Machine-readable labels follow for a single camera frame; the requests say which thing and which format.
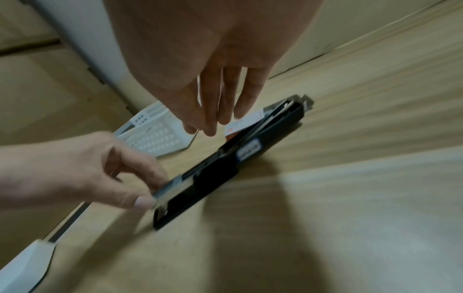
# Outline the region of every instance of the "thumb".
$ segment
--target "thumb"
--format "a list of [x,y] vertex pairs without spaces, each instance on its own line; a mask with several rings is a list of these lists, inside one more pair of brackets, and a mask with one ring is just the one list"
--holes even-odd
[[148,210],[154,206],[150,193],[126,186],[109,176],[103,176],[98,183],[92,200],[122,209]]

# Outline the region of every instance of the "wooden desk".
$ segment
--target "wooden desk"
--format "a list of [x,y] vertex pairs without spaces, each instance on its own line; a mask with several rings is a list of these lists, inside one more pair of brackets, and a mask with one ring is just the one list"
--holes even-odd
[[462,19],[448,0],[270,80],[257,107],[315,99],[297,131],[158,232],[92,204],[35,292],[459,292]]

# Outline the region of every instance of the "hand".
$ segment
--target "hand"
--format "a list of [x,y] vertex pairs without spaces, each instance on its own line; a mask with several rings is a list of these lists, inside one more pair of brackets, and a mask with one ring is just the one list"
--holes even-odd
[[[116,181],[119,172],[134,173],[150,191]],[[0,148],[0,209],[81,201],[149,209],[150,192],[167,181],[156,159],[109,132]]]
[[[322,2],[105,0],[105,6],[134,77],[187,132],[213,136],[217,122],[246,115]],[[235,105],[242,67],[248,71]]]

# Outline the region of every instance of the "fingernail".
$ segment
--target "fingernail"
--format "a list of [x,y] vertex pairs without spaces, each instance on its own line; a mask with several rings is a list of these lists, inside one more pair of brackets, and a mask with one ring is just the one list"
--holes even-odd
[[154,198],[149,196],[139,196],[134,204],[135,209],[151,209],[154,206]]

